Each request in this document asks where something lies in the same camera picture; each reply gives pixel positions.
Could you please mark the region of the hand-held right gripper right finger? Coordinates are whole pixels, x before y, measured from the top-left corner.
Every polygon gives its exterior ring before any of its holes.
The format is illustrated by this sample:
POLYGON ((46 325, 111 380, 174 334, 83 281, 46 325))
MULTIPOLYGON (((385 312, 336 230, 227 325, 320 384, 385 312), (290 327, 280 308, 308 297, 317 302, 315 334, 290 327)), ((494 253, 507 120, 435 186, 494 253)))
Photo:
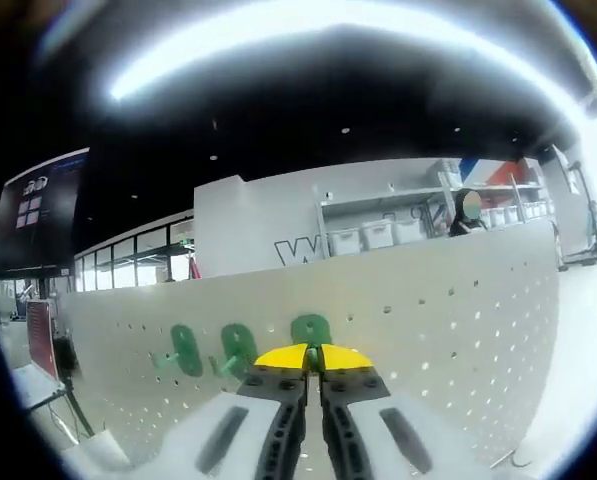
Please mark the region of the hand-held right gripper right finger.
POLYGON ((469 442, 415 398, 392 393, 368 357, 319 347, 323 437, 338 479, 482 479, 469 442))

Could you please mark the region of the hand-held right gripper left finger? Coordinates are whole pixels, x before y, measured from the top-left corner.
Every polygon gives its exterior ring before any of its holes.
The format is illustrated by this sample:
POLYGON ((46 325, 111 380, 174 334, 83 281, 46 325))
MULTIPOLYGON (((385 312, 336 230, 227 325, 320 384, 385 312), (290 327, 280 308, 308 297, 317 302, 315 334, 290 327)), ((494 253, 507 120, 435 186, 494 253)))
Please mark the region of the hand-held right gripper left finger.
POLYGON ((307 344, 273 349, 163 439, 159 479, 292 479, 305 438, 307 344))

